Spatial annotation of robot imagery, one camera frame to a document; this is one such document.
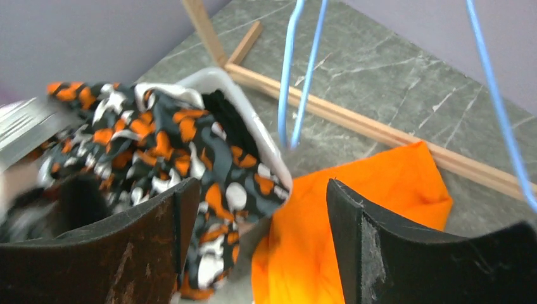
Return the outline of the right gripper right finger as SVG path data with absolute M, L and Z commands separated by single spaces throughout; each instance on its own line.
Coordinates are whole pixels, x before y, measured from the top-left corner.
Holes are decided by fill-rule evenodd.
M 535 303 L 536 221 L 479 237 L 437 231 L 339 180 L 327 209 L 345 303 Z

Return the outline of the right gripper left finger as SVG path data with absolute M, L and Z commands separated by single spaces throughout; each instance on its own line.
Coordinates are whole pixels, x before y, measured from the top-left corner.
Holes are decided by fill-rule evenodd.
M 54 239 L 1 245 L 2 303 L 169 303 L 199 204 L 188 178 Z

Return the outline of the patterned dark shorts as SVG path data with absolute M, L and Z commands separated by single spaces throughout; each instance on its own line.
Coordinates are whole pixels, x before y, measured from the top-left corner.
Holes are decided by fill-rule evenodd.
M 207 300 L 239 257 L 239 227 L 273 214 L 290 190 L 232 145 L 202 93 L 175 84 L 55 82 L 49 97 L 82 120 L 35 148 L 37 184 L 1 210 L 1 245 L 54 239 L 193 178 L 199 204 L 174 296 Z

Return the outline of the blue wire hanger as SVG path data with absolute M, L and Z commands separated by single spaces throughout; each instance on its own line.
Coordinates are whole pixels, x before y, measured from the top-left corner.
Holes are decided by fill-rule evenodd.
M 312 83 L 313 71 L 316 64 L 317 52 L 320 44 L 320 38 L 322 36 L 325 13 L 327 11 L 328 1 L 322 1 L 320 5 L 319 17 L 317 20 L 317 26 L 313 36 L 312 48 L 310 56 L 308 58 L 308 66 L 306 68 L 306 74 L 303 83 L 303 90 L 301 92 L 300 101 L 298 103 L 297 117 L 292 131 L 291 138 L 287 138 L 287 104 L 289 97 L 289 81 L 291 76 L 291 67 L 293 61 L 294 41 L 296 36 L 296 30 L 298 23 L 305 6 L 305 0 L 297 0 L 294 10 L 291 13 L 286 32 L 286 43 L 284 47 L 284 57 L 282 62 L 281 73 L 281 87 L 279 89 L 278 99 L 278 134 L 279 140 L 282 145 L 287 149 L 295 149 L 299 145 L 301 128 L 303 124 L 304 115 L 306 112 L 306 105 L 308 103 L 308 96 L 310 86 Z M 486 43 L 481 30 L 481 24 L 479 22 L 478 15 L 474 6 L 474 2 L 466 0 L 466 10 L 471 24 L 471 29 L 474 33 L 476 42 L 476 48 L 481 61 L 484 75 L 486 77 L 488 89 L 490 92 L 490 100 L 495 109 L 496 117 L 500 130 L 502 132 L 505 147 L 510 157 L 514 173 L 518 180 L 518 188 L 522 191 L 522 195 L 528 205 L 536 210 L 536 198 L 531 181 L 525 167 L 523 157 L 520 154 L 518 143 L 515 139 L 514 133 L 511 128 L 509 116 L 505 110 L 505 105 L 500 94 L 499 87 L 496 83 L 495 73 L 490 61 Z

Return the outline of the white plastic basket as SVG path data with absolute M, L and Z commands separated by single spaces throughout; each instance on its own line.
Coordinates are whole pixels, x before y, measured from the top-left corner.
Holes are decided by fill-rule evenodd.
M 281 152 L 272 136 L 260 120 L 240 86 L 217 67 L 203 68 L 177 82 L 178 85 L 195 89 L 200 93 L 221 90 L 227 100 L 236 108 L 248 131 L 253 136 L 260 153 L 260 160 L 271 169 L 279 180 L 289 189 L 293 189 L 293 178 L 282 159 Z

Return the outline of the black shorts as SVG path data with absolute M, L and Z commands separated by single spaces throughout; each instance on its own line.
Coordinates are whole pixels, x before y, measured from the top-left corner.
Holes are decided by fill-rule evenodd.
M 234 105 L 224 96 L 223 92 L 217 89 L 214 92 L 202 94 L 202 98 L 205 108 L 227 134 L 228 141 L 255 158 L 259 158 L 260 154 L 253 136 Z

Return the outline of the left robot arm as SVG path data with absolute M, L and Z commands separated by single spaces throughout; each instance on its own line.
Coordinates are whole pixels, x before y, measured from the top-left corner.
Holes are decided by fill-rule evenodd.
M 1 107 L 1 210 L 16 194 L 35 185 L 37 171 L 19 162 L 76 117 L 50 99 L 32 98 Z

